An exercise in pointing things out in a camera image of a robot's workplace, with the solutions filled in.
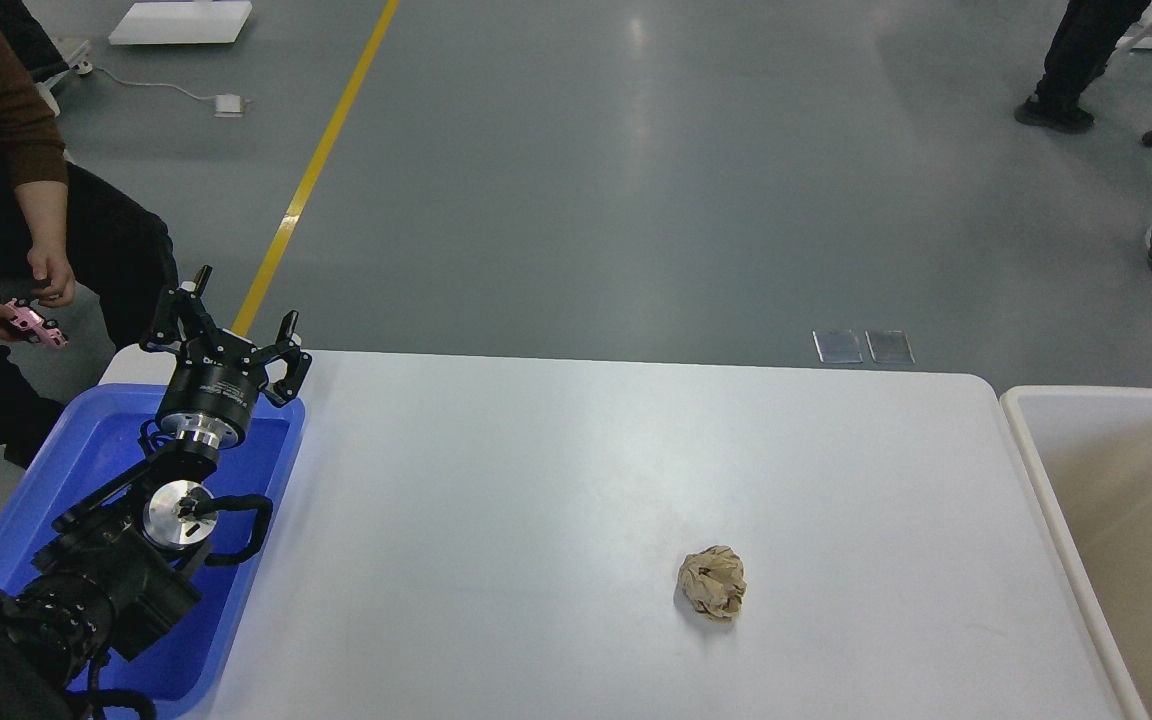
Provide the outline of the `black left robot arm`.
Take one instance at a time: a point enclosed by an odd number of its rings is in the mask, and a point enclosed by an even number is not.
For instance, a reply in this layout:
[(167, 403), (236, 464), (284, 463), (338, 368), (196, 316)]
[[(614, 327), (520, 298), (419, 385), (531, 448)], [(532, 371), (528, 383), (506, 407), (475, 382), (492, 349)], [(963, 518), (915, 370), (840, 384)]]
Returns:
[(253, 559), (275, 516), (265, 493), (215, 495), (205, 486), (221, 452), (247, 439), (257, 401), (291, 404), (311, 356), (288, 311), (273, 342), (220, 328), (202, 302), (211, 275), (166, 287), (142, 338), (175, 359), (143, 457), (52, 521), (37, 577), (0, 591), (0, 719), (156, 719), (147, 694), (105, 688), (111, 657), (136, 659), (204, 600), (200, 568)]

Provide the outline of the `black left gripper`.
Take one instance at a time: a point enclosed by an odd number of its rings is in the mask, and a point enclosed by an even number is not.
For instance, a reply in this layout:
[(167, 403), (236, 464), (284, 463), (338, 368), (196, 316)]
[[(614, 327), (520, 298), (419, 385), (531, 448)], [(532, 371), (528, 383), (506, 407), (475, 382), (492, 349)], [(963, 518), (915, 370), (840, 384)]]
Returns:
[[(164, 288), (141, 348), (175, 353), (174, 372), (156, 414), (157, 429), (175, 439), (230, 448), (247, 438), (260, 392), (274, 407), (298, 397), (312, 357), (297, 336), (296, 310), (283, 316), (270, 344), (256, 347), (237, 334), (221, 336), (202, 302), (211, 274), (212, 266), (202, 265), (192, 281)], [(268, 367), (278, 363), (285, 373), (271, 381)]]

